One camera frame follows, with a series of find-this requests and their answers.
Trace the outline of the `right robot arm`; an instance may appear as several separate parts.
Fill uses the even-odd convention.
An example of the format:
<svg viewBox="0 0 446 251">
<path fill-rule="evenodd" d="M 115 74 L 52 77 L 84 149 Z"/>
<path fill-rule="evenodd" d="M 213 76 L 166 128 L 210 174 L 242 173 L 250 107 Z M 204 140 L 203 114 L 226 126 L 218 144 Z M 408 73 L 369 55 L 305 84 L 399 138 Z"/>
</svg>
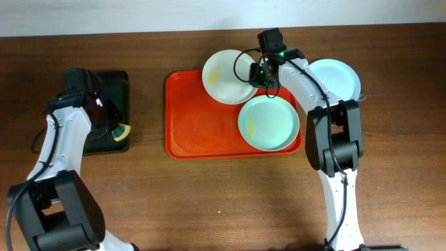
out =
<svg viewBox="0 0 446 251">
<path fill-rule="evenodd" d="M 307 115 L 305 152 L 323 186 L 328 217 L 325 250 L 361 250 L 355 183 L 364 153 L 360 108 L 335 95 L 309 68 L 299 49 L 289 49 L 278 28 L 258 34 L 259 62 L 249 70 L 255 87 L 281 87 Z"/>
</svg>

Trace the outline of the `green yellow sponge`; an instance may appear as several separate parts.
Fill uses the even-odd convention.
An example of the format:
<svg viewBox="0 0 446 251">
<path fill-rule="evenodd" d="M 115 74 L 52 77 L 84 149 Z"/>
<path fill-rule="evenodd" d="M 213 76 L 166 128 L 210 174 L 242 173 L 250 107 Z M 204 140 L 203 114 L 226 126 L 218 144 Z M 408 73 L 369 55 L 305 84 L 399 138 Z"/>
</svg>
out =
<svg viewBox="0 0 446 251">
<path fill-rule="evenodd" d="M 126 124 L 118 124 L 113 130 L 112 130 L 112 137 L 114 138 L 115 142 L 119 142 L 124 140 L 131 131 L 131 126 Z"/>
</svg>

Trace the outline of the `white plate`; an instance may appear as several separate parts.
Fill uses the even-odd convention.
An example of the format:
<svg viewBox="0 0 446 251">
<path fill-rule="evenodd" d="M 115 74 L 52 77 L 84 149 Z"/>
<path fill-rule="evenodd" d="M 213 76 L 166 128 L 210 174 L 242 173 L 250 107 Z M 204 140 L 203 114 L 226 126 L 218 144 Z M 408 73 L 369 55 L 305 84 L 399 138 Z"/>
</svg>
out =
<svg viewBox="0 0 446 251">
<path fill-rule="evenodd" d="M 247 80 L 254 59 L 247 54 L 241 55 L 238 50 L 222 50 L 215 53 L 206 61 L 202 71 L 203 86 L 208 95 L 227 105 L 244 103 L 258 91 L 256 87 L 236 77 L 233 72 L 235 61 L 237 75 Z"/>
</svg>

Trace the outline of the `black plastic tray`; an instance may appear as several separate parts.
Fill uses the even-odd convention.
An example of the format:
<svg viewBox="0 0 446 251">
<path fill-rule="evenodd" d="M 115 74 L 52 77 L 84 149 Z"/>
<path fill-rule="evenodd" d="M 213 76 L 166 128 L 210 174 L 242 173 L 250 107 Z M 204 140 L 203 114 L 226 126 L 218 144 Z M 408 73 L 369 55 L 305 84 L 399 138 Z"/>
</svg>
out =
<svg viewBox="0 0 446 251">
<path fill-rule="evenodd" d="M 130 83 L 128 74 L 122 70 L 101 72 L 101 92 L 99 99 L 105 101 L 111 99 L 123 115 L 120 123 L 130 125 Z M 87 136 L 84 145 L 84 155 L 102 155 L 111 153 L 122 153 L 128 150 L 130 145 L 130 134 L 122 141 L 115 142 L 112 132 L 102 137 Z"/>
</svg>

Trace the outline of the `red plastic tray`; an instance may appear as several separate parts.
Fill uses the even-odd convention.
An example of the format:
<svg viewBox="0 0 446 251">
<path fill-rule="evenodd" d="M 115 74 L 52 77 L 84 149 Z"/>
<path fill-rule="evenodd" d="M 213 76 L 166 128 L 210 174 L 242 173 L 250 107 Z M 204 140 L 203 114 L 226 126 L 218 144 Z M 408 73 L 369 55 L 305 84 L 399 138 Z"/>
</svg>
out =
<svg viewBox="0 0 446 251">
<path fill-rule="evenodd" d="M 299 133 L 279 151 L 261 151 L 250 146 L 238 129 L 243 104 L 226 105 L 211 98 L 200 70 L 178 71 L 166 80 L 165 146 L 177 160 L 286 155 L 303 143 Z"/>
</svg>

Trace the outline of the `light blue plate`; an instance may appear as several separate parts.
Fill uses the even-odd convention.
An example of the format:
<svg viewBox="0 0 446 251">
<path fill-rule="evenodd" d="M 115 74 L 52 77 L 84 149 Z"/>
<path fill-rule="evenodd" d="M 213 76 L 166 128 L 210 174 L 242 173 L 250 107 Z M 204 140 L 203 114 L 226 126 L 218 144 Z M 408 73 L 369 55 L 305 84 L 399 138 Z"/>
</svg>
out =
<svg viewBox="0 0 446 251">
<path fill-rule="evenodd" d="M 300 119 L 287 100 L 257 96 L 241 108 L 238 129 L 242 138 L 255 149 L 281 151 L 298 137 Z"/>
<path fill-rule="evenodd" d="M 320 59 L 309 64 L 309 68 L 329 91 L 342 100 L 360 99 L 360 78 L 346 63 L 336 59 Z"/>
</svg>

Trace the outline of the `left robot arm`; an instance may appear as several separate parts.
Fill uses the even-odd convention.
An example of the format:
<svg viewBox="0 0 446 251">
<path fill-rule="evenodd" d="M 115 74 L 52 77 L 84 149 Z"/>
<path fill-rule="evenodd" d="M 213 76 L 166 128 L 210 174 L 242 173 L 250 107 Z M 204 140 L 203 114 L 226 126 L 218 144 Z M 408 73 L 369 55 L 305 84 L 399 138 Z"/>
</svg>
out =
<svg viewBox="0 0 446 251">
<path fill-rule="evenodd" d="M 137 250 L 111 234 L 82 181 L 84 154 L 124 152 L 130 133 L 130 83 L 123 70 L 73 68 L 64 91 L 44 110 L 47 125 L 38 161 L 24 183 L 8 191 L 6 246 L 15 218 L 30 250 Z"/>
</svg>

